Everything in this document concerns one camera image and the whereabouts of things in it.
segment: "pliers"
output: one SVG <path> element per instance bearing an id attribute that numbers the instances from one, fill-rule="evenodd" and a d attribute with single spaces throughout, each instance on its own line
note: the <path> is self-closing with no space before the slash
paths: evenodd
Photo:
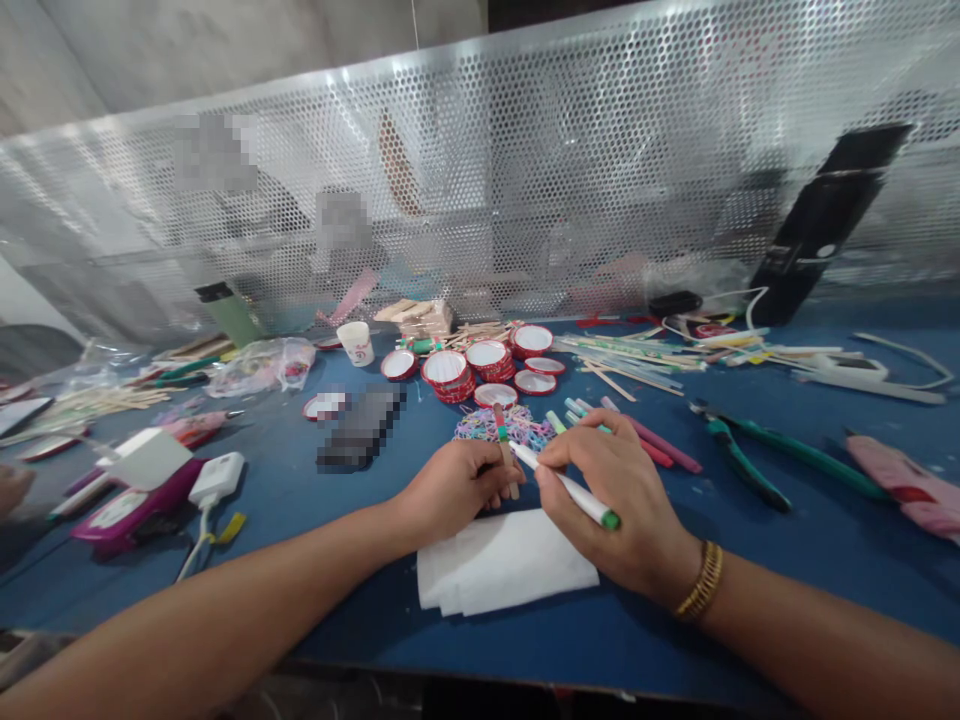
<path id="1" fill-rule="evenodd" d="M 740 446 L 737 445 L 737 441 L 734 440 L 731 427 L 738 428 L 744 435 L 759 440 L 764 445 L 780 450 L 800 462 L 846 483 L 865 497 L 872 500 L 891 499 L 883 488 L 863 473 L 816 448 L 805 445 L 799 440 L 781 435 L 775 430 L 761 427 L 752 420 L 735 420 L 720 410 L 711 408 L 703 400 L 690 403 L 690 409 L 707 421 L 707 431 L 723 450 L 724 458 L 740 476 L 740 479 L 775 510 L 788 513 L 792 509 L 792 505 L 786 496 L 750 462 Z"/>

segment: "gold bangle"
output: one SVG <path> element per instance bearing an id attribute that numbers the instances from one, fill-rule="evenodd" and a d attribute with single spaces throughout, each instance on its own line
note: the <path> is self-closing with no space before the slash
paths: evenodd
<path id="1" fill-rule="evenodd" d="M 723 550 L 715 542 L 705 540 L 703 543 L 703 565 L 693 590 L 687 599 L 673 611 L 674 616 L 681 622 L 693 622 L 703 615 L 710 607 L 717 587 L 720 585 L 720 574 L 723 572 Z"/>

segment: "yellow tag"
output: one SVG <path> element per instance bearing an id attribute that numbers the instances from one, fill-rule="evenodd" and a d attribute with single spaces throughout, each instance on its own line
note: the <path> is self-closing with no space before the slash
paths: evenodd
<path id="1" fill-rule="evenodd" d="M 233 517 L 230 518 L 230 522 L 227 523 L 227 527 L 224 528 L 223 532 L 220 533 L 220 537 L 216 540 L 211 540 L 212 545 L 226 545 L 229 542 L 232 542 L 233 539 L 240 533 L 243 524 L 247 521 L 247 516 L 243 513 L 234 513 Z"/>

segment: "pink device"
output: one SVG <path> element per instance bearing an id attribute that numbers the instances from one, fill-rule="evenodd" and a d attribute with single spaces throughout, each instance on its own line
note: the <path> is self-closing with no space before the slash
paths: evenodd
<path id="1" fill-rule="evenodd" d="M 70 536 L 88 542 L 106 560 L 139 545 L 137 531 L 157 515 L 176 512 L 190 494 L 206 460 L 191 458 L 156 490 L 125 490 L 75 527 Z"/>
<path id="2" fill-rule="evenodd" d="M 900 503 L 904 515 L 931 535 L 960 545 L 960 488 L 872 437 L 848 437 L 847 450 Z"/>

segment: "green water bottle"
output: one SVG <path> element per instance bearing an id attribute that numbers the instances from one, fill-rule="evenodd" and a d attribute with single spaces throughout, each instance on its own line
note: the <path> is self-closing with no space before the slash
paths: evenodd
<path id="1" fill-rule="evenodd" d="M 260 328 L 250 319 L 247 304 L 234 295 L 225 282 L 204 285 L 195 291 L 200 296 L 200 302 L 237 349 L 263 338 Z"/>

